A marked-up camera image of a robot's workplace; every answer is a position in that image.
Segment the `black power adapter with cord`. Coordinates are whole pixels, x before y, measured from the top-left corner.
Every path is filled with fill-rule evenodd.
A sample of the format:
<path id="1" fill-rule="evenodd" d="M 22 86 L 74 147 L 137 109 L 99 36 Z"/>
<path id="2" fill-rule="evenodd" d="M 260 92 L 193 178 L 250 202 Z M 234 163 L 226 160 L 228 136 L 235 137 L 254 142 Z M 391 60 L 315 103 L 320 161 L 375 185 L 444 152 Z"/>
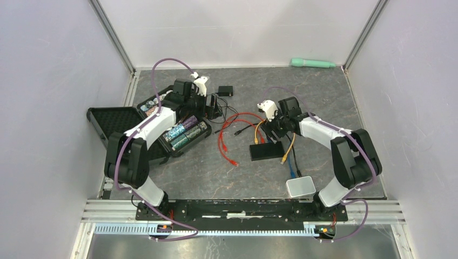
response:
<path id="1" fill-rule="evenodd" d="M 216 95 L 218 111 L 222 113 L 224 121 L 220 123 L 222 125 L 221 129 L 216 130 L 214 134 L 231 127 L 240 117 L 240 113 L 230 106 L 226 100 L 226 98 L 234 96 L 233 86 L 219 86 Z"/>

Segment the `black network switch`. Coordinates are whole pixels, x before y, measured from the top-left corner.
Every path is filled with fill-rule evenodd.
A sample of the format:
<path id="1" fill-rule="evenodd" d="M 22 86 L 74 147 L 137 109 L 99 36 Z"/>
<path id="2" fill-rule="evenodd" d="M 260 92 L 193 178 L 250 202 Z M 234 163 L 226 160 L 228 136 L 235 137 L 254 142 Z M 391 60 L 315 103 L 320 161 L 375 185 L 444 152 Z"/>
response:
<path id="1" fill-rule="evenodd" d="M 285 154 L 284 147 L 280 141 L 250 145 L 249 150 L 252 161 L 281 158 Z"/>

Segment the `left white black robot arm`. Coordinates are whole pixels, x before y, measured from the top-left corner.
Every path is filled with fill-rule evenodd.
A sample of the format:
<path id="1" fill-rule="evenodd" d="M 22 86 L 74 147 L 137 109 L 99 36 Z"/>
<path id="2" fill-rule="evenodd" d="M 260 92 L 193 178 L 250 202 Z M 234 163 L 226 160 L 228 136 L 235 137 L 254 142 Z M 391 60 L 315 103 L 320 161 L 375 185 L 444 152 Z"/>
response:
<path id="1" fill-rule="evenodd" d="M 157 140 L 165 142 L 171 152 L 193 145 L 210 132 L 204 121 L 208 77 L 195 80 L 175 80 L 173 88 L 137 126 L 112 133 L 108 139 L 104 174 L 118 188 L 131 188 L 146 203 L 157 220 L 165 219 L 170 206 L 163 199 L 166 193 L 150 178 L 149 148 Z"/>

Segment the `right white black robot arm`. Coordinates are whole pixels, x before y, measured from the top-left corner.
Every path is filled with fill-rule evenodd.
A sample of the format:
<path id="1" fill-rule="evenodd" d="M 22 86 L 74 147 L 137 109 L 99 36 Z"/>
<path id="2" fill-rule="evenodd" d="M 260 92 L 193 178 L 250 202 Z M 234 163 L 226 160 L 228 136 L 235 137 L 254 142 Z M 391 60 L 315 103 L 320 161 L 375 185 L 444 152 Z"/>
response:
<path id="1" fill-rule="evenodd" d="M 312 214 L 316 219 L 328 219 L 334 206 L 353 190 L 374 183 L 381 174 L 380 159 L 365 129 L 352 131 L 337 127 L 311 112 L 303 112 L 295 97 L 277 104 L 264 100 L 257 107 L 266 116 L 262 128 L 271 138 L 278 140 L 291 132 L 330 150 L 334 176 L 314 197 Z"/>

